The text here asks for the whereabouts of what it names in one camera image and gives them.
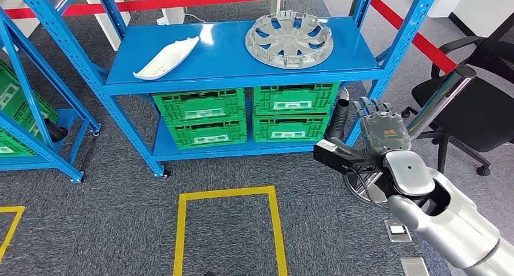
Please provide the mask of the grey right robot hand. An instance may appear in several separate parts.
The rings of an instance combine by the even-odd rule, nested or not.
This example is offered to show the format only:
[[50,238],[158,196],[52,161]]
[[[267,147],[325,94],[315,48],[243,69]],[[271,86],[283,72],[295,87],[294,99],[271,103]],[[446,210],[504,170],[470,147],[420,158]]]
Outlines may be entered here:
[[352,105],[357,112],[364,146],[361,149],[347,146],[331,133],[328,140],[337,146],[339,153],[350,160],[372,161],[389,151],[410,150],[412,144],[408,130],[390,103],[362,96]]

